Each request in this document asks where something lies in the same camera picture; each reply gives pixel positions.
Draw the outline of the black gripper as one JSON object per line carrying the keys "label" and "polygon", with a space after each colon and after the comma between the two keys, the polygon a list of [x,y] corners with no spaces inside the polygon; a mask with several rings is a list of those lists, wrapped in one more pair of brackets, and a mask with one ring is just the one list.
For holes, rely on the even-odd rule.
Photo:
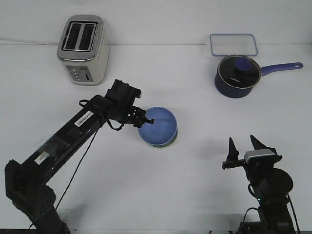
{"label": "black gripper", "polygon": [[[264,145],[255,136],[250,135],[250,139],[255,150],[269,149],[274,154],[277,153],[275,148]],[[251,185],[259,184],[264,178],[265,173],[271,170],[274,164],[283,158],[280,155],[261,156],[251,159],[251,161],[247,163],[244,159],[238,159],[238,155],[239,152],[235,147],[234,141],[229,137],[229,151],[226,161],[222,162],[222,169],[243,167],[246,178]]]}
{"label": "black gripper", "polygon": [[137,128],[141,128],[145,123],[154,124],[153,118],[148,119],[145,116],[145,110],[134,106],[136,98],[133,97],[133,93],[137,91],[141,90],[116,79],[104,97],[109,101],[105,117],[121,124],[132,124]]}

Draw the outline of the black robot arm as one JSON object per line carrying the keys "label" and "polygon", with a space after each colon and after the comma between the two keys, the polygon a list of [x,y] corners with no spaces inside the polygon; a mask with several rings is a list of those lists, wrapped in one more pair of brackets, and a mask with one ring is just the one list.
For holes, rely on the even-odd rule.
{"label": "black robot arm", "polygon": [[233,139],[229,139],[229,152],[222,163],[223,169],[243,167],[249,181],[248,191],[256,198],[258,207],[255,209],[259,221],[243,220],[237,233],[239,234],[298,234],[300,233],[295,210],[288,210],[292,205],[290,191],[293,180],[290,175],[274,164],[282,159],[275,148],[261,143],[253,135],[250,136],[254,150],[247,151],[243,159]]}
{"label": "black robot arm", "polygon": [[105,96],[95,95],[79,102],[82,109],[54,133],[22,164],[11,160],[5,166],[6,196],[35,226],[33,230],[14,229],[15,234],[68,234],[57,213],[56,195],[47,182],[71,156],[105,123],[112,120],[140,128],[152,124],[146,111],[134,106],[141,90],[115,80]]}

